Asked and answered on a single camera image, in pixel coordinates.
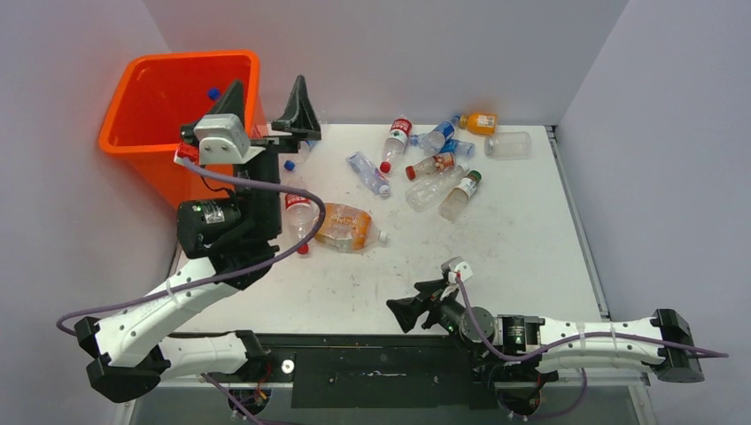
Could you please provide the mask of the large crushed orange tea bottle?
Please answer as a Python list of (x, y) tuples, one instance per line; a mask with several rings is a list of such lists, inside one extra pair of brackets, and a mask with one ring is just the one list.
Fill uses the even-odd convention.
[(339, 251), (355, 253), (389, 237), (366, 211), (338, 203), (325, 204), (325, 219), (314, 239)]

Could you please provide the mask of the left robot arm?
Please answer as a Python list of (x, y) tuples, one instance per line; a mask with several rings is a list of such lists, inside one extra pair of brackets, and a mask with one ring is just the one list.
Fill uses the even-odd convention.
[(250, 288), (290, 256), (275, 239), (283, 229), (284, 195), (314, 206), (309, 242), (325, 220), (323, 201), (306, 189), (282, 184), (279, 155), (295, 153), (321, 135), (299, 75), (272, 134), (251, 138), (244, 126), (244, 86), (232, 81), (200, 120), (183, 125), (176, 165), (223, 182), (226, 196), (181, 202), (177, 238), (186, 263), (149, 294), (120, 304), (69, 314), (70, 334), (90, 356), (90, 386), (115, 403), (128, 402), (160, 383), (188, 375), (257, 379), (269, 352), (250, 330), (189, 334), (181, 326), (207, 307)]

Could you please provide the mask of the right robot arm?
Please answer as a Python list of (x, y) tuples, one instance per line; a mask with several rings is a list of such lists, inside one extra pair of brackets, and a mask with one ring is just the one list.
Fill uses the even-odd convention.
[(460, 288), (447, 280), (414, 287), (414, 296), (386, 302), (400, 329), (439, 326), (475, 369), (502, 369), (513, 379), (587, 368), (630, 369), (667, 383), (705, 378), (690, 327), (672, 309), (635, 321), (563, 321), (465, 306)]

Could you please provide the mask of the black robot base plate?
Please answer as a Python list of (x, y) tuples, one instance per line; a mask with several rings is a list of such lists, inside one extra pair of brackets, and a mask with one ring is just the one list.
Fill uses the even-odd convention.
[(504, 365), (450, 336), (259, 334), (266, 354), (239, 371), (210, 376), (268, 389), (290, 384), (294, 408), (493, 409), (505, 391), (538, 395), (559, 379)]

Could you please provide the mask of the pepsi bottle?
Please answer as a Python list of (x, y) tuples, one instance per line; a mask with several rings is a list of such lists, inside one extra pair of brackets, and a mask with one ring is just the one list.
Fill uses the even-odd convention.
[(213, 102), (216, 102), (221, 97), (221, 91), (218, 88), (211, 88), (207, 91), (206, 94), (208, 98)]

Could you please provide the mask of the green cap tea bottle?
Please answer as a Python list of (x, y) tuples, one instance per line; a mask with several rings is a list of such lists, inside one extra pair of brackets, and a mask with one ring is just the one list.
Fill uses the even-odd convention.
[(459, 180), (440, 204), (438, 207), (439, 215), (449, 221), (457, 220), (469, 200), (476, 193), (481, 180), (482, 175), (477, 170), (469, 171)]

